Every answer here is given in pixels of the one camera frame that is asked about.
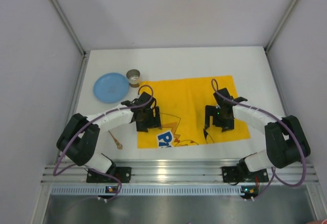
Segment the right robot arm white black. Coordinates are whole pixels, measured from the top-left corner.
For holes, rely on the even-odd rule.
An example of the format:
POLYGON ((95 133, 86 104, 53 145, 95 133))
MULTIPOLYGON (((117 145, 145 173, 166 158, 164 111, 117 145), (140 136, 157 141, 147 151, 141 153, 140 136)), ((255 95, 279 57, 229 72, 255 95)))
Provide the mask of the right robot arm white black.
POLYGON ((226 88, 213 94, 216 105, 205 106, 204 137, 208 138, 210 126, 222 132, 234 131, 236 121, 250 125, 265 137, 266 148, 239 160, 236 165, 241 180, 267 168, 282 169, 293 163, 304 164, 311 148, 297 117, 278 117, 252 106, 244 97, 234 98, 226 88))

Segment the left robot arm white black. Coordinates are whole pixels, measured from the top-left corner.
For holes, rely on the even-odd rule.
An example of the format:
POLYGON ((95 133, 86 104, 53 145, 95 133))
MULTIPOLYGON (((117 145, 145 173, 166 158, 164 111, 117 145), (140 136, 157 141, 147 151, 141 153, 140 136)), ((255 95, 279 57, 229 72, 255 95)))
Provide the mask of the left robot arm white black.
POLYGON ((159 107, 152 95, 142 92, 134 100, 123 101, 115 108, 96 115, 74 114, 56 146, 75 165, 92 169, 98 174, 113 175, 115 163, 103 153, 97 152, 99 134, 133 123, 138 132, 161 128, 159 107))

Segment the yellow Pikachu cloth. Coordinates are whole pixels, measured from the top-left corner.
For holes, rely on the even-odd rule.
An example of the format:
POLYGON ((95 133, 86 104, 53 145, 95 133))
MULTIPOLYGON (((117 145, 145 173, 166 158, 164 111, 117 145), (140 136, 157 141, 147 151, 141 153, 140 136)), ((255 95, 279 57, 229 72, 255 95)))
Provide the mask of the yellow Pikachu cloth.
POLYGON ((205 129, 205 107, 216 106, 212 77, 146 81, 154 90, 162 128, 138 132, 139 149, 184 147, 247 140, 250 132, 245 122, 235 120, 235 128, 223 132, 211 125, 205 129))

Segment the metal cup brown base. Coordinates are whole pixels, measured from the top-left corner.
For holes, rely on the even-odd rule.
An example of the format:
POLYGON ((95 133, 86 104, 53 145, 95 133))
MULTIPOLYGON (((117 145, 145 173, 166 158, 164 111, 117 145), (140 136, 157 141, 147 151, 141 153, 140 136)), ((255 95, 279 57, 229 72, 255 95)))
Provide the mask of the metal cup brown base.
POLYGON ((129 85, 133 88, 139 87, 141 83, 141 73, 137 69, 131 69, 126 73, 129 85))

